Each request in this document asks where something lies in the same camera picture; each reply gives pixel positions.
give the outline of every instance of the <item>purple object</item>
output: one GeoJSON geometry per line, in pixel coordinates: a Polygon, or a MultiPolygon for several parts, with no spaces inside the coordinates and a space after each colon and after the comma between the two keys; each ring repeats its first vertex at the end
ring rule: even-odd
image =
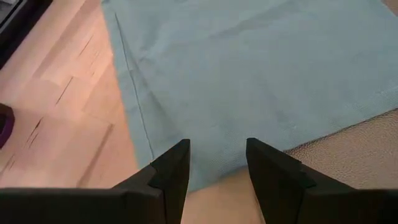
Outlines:
{"type": "Polygon", "coordinates": [[[15,117],[11,107],[0,104],[0,149],[12,133],[15,117]]]}

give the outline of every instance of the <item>light blue towel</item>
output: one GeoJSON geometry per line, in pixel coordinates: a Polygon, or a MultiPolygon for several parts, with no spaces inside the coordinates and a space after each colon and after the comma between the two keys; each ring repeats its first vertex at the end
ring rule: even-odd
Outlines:
{"type": "Polygon", "coordinates": [[[141,166],[192,141],[190,190],[398,105],[398,19],[379,0],[103,0],[141,166]]]}

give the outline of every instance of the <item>towel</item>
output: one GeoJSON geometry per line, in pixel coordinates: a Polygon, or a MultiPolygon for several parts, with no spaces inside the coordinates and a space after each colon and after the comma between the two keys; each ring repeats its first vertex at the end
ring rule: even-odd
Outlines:
{"type": "Polygon", "coordinates": [[[397,108],[398,19],[379,0],[102,0],[140,166],[191,139],[190,190],[397,108]]]}

